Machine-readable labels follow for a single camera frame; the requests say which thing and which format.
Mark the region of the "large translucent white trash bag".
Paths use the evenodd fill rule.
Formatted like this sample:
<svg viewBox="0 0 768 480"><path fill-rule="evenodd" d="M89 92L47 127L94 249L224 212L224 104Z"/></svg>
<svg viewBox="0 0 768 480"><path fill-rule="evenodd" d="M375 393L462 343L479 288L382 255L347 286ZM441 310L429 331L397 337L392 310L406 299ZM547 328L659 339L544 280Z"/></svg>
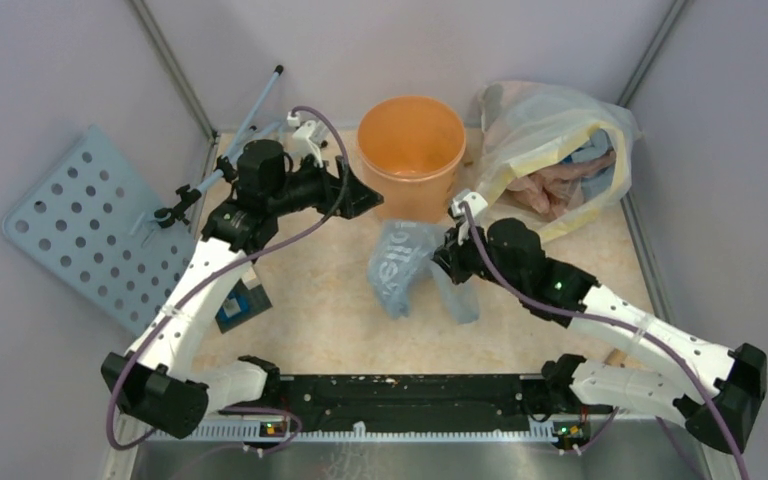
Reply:
<svg viewBox="0 0 768 480"><path fill-rule="evenodd" d="M484 219L522 220L544 241L595 220L628 193L631 154L640 132L632 113L570 87L510 80L478 95L482 145L469 184L488 202ZM616 152L610 185L580 207L549 220L506 190L517 178L562 162L580 163Z"/></svg>

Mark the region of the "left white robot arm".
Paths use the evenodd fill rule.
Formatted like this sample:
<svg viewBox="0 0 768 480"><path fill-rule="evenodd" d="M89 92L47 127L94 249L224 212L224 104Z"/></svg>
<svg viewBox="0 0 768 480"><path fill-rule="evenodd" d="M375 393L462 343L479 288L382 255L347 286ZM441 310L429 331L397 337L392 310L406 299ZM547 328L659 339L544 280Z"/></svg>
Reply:
<svg viewBox="0 0 768 480"><path fill-rule="evenodd" d="M257 413L279 404L277 368L243 356L223 367L194 372L208 327L255 262L298 242L337 216L353 219L382 204L380 193L352 172L346 154L337 172L312 154L294 163L276 140L253 140L236 161L232 194L209 215L180 281L157 316L125 354L109 354L101 373L110 390L105 419L109 444L118 414L175 438L189 436L208 414L246 403Z"/></svg>

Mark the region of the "light blue plastic trash bag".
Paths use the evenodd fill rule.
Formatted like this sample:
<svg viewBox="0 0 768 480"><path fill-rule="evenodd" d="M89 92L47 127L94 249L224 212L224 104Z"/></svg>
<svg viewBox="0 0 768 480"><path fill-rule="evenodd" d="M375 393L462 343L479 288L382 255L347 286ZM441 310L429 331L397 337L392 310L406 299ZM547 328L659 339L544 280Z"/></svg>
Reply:
<svg viewBox="0 0 768 480"><path fill-rule="evenodd" d="M468 283L456 284L432 261L446 228L436 224L386 220L367 266L367 280L392 319L410 315L410 291L425 278L434 280L449 315L459 324L479 319L477 294Z"/></svg>

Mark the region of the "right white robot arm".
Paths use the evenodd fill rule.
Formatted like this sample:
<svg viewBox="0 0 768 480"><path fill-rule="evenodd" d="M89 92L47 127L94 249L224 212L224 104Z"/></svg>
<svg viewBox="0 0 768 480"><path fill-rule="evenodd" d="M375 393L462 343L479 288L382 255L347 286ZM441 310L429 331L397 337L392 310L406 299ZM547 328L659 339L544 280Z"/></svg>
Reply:
<svg viewBox="0 0 768 480"><path fill-rule="evenodd" d="M767 393L767 355L684 332L620 298L594 275L549 257L538 234L513 218L479 228L453 227L433 261L460 284L478 277L508 289L532 315L602 340L646 365L624 372L580 355L544 364L549 404L636 410L683 426L723 453L745 451Z"/></svg>

